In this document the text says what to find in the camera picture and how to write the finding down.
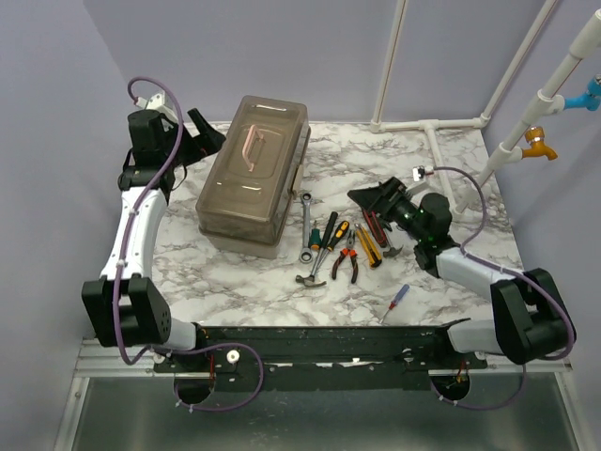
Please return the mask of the red black utility knife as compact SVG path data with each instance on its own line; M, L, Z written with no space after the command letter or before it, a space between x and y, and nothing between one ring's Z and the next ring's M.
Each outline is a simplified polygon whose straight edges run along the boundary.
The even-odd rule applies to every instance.
M376 243L379 245L379 247L382 249L386 249L388 246L388 243L387 243L385 235L384 235L384 230L371 230L370 228L369 228L369 230L371 231L372 236L374 237L374 239L375 239Z

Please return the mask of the yellow utility knife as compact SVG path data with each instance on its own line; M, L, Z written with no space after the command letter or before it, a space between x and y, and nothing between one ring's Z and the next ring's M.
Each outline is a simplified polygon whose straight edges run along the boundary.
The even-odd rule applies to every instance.
M374 245L373 241L371 240L368 232L365 230L364 227L362 227L359 224L356 224L355 229L356 229L356 236L359 239L363 250L367 254L370 268L371 269L377 268L382 263L382 257L381 257L381 254L379 253L379 250Z

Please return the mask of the beige plastic tool box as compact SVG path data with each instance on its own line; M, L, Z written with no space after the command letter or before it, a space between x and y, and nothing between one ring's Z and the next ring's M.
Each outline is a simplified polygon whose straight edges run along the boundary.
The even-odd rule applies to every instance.
M215 248L277 257L310 134L304 104L243 97L195 205Z

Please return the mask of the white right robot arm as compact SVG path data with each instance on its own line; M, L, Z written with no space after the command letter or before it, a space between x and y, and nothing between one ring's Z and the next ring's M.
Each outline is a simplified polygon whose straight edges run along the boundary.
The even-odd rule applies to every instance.
M416 242L413 252L423 271L490 301L491 319L460 320L433 343L438 365L454 367L469 352L503 355L524 365L562 358L572 349L575 327L550 273L503 268L461 249L450 234L453 216L444 195L428 193L414 204L397 178L347 195L365 211L407 232Z

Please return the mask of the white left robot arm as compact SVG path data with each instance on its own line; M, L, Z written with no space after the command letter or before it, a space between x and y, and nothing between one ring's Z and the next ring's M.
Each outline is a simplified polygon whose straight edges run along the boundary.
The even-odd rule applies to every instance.
M129 114L131 148L117 179L121 216L115 243L99 279L85 282L81 295L102 346L176 350L177 361L196 371L207 363L208 348L197 340L195 324L173 319L151 280L155 242L176 168L217 153L225 141L198 110L188 115L196 136L156 110Z

